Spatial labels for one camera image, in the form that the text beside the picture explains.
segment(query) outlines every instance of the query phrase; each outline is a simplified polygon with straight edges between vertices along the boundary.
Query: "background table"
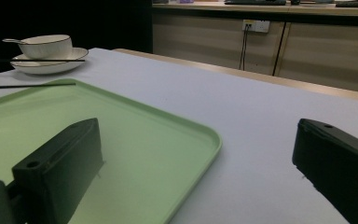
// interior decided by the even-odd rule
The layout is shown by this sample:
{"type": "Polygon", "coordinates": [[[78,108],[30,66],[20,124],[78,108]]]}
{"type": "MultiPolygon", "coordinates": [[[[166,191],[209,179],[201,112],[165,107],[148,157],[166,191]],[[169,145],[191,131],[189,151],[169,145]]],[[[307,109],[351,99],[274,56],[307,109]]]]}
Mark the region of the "background table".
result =
{"type": "Polygon", "coordinates": [[[220,154],[172,223],[347,223],[291,158],[301,118],[358,137],[358,92],[106,49],[91,49],[84,64],[59,75],[1,73],[0,85],[68,77],[221,134],[220,154]]]}

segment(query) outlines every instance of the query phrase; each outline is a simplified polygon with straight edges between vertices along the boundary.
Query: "spoon handle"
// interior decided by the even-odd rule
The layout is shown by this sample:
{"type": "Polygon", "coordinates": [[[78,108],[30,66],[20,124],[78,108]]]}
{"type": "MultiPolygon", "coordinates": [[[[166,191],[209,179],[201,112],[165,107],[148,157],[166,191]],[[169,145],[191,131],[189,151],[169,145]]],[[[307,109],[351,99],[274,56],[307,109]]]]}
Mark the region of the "spoon handle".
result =
{"type": "Polygon", "coordinates": [[[28,43],[25,43],[25,42],[20,41],[18,39],[11,39],[11,38],[5,38],[2,41],[3,42],[8,42],[8,43],[16,43],[16,44],[28,44],[28,43]]]}

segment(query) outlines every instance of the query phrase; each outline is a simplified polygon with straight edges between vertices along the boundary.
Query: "black chopstick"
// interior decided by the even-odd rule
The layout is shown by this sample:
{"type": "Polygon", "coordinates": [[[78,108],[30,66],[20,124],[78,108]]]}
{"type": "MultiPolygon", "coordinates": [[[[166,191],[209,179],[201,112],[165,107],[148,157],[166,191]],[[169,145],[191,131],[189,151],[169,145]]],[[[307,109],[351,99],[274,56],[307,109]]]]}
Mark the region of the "black chopstick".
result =
{"type": "Polygon", "coordinates": [[[11,63],[11,62],[85,62],[84,59],[0,59],[0,63],[11,63]]]}
{"type": "Polygon", "coordinates": [[[12,89],[12,88],[27,88],[27,87],[56,87],[56,86],[75,86],[75,83],[55,83],[55,84],[41,84],[41,85],[9,85],[0,86],[0,89],[12,89]]]}

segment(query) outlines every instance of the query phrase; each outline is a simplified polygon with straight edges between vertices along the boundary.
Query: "white plate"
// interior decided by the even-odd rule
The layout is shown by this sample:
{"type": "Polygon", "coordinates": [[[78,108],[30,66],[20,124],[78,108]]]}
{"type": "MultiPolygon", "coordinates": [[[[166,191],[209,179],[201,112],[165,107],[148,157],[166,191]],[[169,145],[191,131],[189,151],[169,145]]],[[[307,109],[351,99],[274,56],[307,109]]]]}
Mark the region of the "white plate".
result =
{"type": "MultiPolygon", "coordinates": [[[[87,49],[73,48],[72,54],[65,60],[85,59],[89,54],[87,49]]],[[[19,55],[13,59],[28,59],[25,55],[19,55]]],[[[46,75],[60,73],[74,69],[83,62],[11,62],[10,64],[19,71],[27,74],[46,75]]]]}

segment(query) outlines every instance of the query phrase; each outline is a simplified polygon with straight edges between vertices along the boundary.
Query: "power outlet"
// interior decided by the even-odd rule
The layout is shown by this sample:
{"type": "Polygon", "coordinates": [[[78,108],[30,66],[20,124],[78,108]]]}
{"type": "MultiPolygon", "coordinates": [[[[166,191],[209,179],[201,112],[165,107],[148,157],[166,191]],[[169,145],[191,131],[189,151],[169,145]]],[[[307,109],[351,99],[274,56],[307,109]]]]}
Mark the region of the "power outlet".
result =
{"type": "Polygon", "coordinates": [[[243,20],[242,30],[248,30],[252,32],[268,33],[269,32],[269,21],[254,21],[254,20],[243,20]]]}

